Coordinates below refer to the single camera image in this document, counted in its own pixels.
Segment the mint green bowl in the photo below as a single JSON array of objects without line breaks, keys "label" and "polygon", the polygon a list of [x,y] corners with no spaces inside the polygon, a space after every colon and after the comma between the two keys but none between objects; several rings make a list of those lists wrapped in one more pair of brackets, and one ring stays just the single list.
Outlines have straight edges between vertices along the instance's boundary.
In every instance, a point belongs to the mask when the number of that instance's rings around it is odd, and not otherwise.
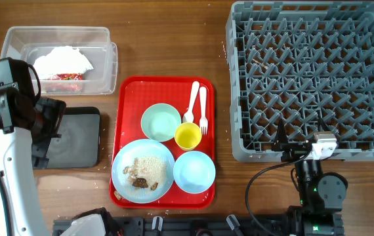
[{"label": "mint green bowl", "polygon": [[140,120],[144,135],[158,142],[166,142],[173,139],[180,124],[181,116],[177,109],[164,103],[148,107]]}]

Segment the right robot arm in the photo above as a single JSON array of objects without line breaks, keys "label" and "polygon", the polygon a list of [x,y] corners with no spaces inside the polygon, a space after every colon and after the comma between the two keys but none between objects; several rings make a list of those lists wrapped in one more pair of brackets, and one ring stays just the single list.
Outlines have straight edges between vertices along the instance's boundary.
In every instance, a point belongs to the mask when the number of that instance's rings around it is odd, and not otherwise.
[{"label": "right robot arm", "polygon": [[294,184],[301,200],[300,206],[291,206],[285,213],[284,235],[344,235],[339,212],[343,209],[348,182],[336,172],[322,170],[322,161],[332,156],[337,138],[321,119],[318,121],[321,130],[302,144],[289,142],[283,121],[278,123],[272,149],[282,152],[282,162],[295,166]]}]

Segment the red candy wrapper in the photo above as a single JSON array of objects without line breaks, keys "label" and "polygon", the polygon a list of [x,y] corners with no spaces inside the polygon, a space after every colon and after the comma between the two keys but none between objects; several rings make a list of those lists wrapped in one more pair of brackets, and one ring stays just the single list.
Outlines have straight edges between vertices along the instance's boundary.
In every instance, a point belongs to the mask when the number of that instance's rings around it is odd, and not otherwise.
[{"label": "red candy wrapper", "polygon": [[83,88],[81,73],[61,73],[48,77],[45,92],[80,92]]}]

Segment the white paper napkin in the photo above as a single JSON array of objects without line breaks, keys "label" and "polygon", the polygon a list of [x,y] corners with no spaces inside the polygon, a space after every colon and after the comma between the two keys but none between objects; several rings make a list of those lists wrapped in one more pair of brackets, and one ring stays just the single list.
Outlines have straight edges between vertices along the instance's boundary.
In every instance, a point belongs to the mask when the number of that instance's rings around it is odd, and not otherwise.
[{"label": "white paper napkin", "polygon": [[40,79],[52,79],[56,75],[83,75],[94,69],[88,58],[78,48],[55,47],[46,56],[37,58],[33,64]]}]

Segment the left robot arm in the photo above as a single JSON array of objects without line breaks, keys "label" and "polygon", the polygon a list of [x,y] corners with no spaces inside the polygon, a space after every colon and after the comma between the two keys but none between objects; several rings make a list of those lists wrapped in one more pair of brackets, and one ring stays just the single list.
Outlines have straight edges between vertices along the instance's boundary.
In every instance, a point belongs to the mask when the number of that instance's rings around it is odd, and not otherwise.
[{"label": "left robot arm", "polygon": [[50,235],[33,175],[46,163],[66,103],[41,96],[35,68],[0,59],[0,235]]}]

